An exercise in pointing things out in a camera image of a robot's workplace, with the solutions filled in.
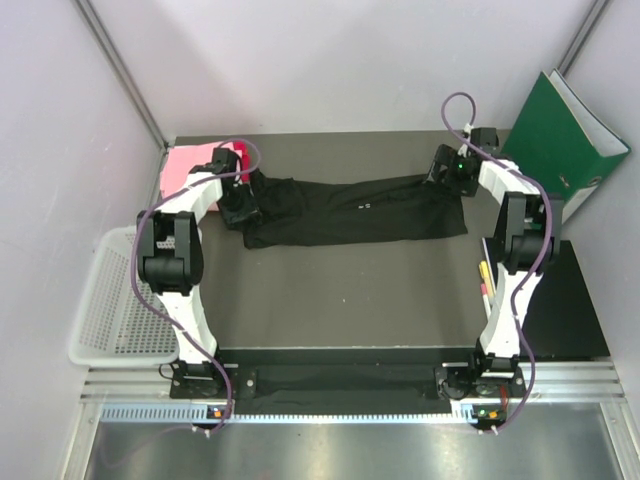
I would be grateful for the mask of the black printed t shirt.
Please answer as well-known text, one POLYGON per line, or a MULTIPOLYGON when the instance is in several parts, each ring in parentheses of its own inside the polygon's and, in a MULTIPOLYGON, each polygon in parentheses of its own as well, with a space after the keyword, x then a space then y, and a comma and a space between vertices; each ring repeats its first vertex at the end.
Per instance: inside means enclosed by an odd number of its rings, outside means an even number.
POLYGON ((251 186, 260 219, 243 229, 248 249, 437 240, 468 233, 461 198, 422 175, 326 184, 256 171, 251 186))

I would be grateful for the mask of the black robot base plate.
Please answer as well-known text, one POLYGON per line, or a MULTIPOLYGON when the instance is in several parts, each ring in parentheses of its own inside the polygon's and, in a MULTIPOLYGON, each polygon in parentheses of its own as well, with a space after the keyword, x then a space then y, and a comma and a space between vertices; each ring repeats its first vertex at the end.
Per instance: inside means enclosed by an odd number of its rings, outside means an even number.
POLYGON ((231 399, 244 415, 443 413, 452 401, 520 398, 517 360, 466 347, 223 349, 216 360, 171 363, 170 396, 231 399))

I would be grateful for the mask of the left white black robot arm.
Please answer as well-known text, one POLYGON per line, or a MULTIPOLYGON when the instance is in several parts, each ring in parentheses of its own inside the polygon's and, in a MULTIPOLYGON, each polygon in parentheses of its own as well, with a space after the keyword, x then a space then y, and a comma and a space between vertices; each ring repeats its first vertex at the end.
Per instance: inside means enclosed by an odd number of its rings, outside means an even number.
POLYGON ((250 175, 260 162, 250 142, 231 138, 213 145, 191 166, 183 184, 139 213, 131 259, 131 285, 144 283, 161 302, 152 313, 178 339, 170 395, 174 399, 231 397, 230 376, 217 359, 200 294, 204 275, 200 221, 216 207, 225 225, 243 229, 261 217, 250 175))

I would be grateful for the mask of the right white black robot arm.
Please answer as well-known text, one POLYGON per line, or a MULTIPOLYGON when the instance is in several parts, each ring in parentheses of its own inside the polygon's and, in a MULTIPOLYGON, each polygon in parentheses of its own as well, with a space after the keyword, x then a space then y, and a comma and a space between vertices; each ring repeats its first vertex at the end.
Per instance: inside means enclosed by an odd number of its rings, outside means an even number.
POLYGON ((435 371, 440 395, 453 401, 522 390, 523 323, 536 287, 559 254, 563 208, 561 199, 499 157, 495 129, 467 125, 462 138, 459 149, 438 148, 429 180, 464 196, 483 188, 500 210, 493 234, 497 288, 485 306, 487 324, 466 366, 435 371))

